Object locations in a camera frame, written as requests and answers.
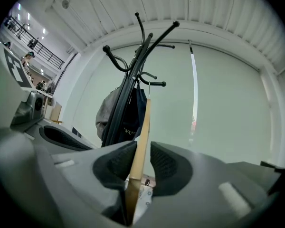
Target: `hanging clothing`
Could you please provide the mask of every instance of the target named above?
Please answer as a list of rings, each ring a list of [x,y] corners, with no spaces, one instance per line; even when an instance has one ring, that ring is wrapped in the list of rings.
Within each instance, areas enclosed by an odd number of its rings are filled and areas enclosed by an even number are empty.
[[[119,88],[112,91],[102,102],[97,115],[96,115],[96,128],[97,136],[103,140],[103,133],[108,123],[111,111],[114,103],[118,97]],[[127,140],[134,140],[141,133],[141,128],[146,111],[147,97],[143,89],[140,89],[139,84],[137,88],[134,88],[131,92],[130,101],[127,105],[121,132],[118,142],[124,142]]]

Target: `black coat rack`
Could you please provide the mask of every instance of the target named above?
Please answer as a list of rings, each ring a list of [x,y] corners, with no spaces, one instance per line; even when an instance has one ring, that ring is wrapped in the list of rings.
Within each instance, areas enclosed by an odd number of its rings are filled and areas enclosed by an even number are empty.
[[[115,56],[112,54],[109,46],[104,46],[103,51],[109,56],[110,60],[114,64],[114,66],[125,72],[122,84],[119,87],[118,97],[113,106],[112,112],[110,114],[107,126],[104,130],[102,147],[112,145],[118,143],[118,137],[121,131],[121,126],[123,123],[123,117],[126,110],[126,107],[129,103],[131,92],[135,86],[137,80],[141,80],[144,84],[151,86],[166,86],[166,82],[149,82],[145,80],[142,75],[148,75],[154,79],[157,79],[156,76],[153,76],[150,73],[143,72],[144,63],[149,56],[149,54],[153,51],[155,47],[168,47],[175,48],[175,46],[159,44],[174,28],[178,27],[180,23],[178,21],[174,21],[172,25],[161,35],[158,39],[149,47],[151,38],[153,34],[150,33],[145,40],[144,28],[141,19],[139,18],[139,13],[135,13],[139,26],[142,31],[142,43],[135,51],[135,56],[132,59],[130,65],[128,66],[126,61],[121,57]],[[123,63],[124,68],[121,67],[116,60],[119,60]]]

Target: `balcony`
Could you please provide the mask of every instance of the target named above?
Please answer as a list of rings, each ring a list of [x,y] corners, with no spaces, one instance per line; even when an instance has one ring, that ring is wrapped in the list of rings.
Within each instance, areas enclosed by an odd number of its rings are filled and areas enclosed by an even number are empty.
[[[35,41],[36,38],[33,37],[24,26],[20,25],[13,17],[8,17],[4,22],[4,25],[7,27],[9,31],[11,31],[17,39],[25,43],[29,44],[31,40]],[[51,66],[57,69],[61,69],[64,61],[53,54],[49,49],[47,49],[44,45],[38,42],[33,49],[35,54],[39,54],[40,57],[44,58]]]

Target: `black rubber grip pad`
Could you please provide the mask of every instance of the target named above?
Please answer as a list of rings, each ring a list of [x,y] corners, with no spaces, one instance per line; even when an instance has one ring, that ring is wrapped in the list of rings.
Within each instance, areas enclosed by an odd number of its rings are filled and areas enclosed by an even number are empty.
[[[124,181],[130,173],[137,142],[99,157],[93,165],[93,173],[106,188],[124,190]]]
[[[151,142],[151,164],[155,172],[156,187],[153,196],[178,193],[190,181],[193,168],[183,156],[172,152],[157,142]]]
[[[44,126],[39,128],[39,133],[46,141],[75,151],[92,150],[89,146],[72,138],[69,134],[65,133],[59,128],[52,126]]]

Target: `white ceiling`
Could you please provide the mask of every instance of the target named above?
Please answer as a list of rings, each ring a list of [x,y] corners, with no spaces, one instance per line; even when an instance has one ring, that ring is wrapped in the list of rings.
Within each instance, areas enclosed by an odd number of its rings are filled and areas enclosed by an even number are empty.
[[[285,28],[264,0],[67,0],[68,9],[62,0],[44,1],[86,46],[113,38],[115,47],[139,43],[137,33],[128,36],[131,28],[139,32],[139,12],[146,32],[155,31],[153,38],[177,19],[180,27],[166,41],[191,39],[251,64],[258,61],[250,58],[259,57],[275,72],[285,68]]]

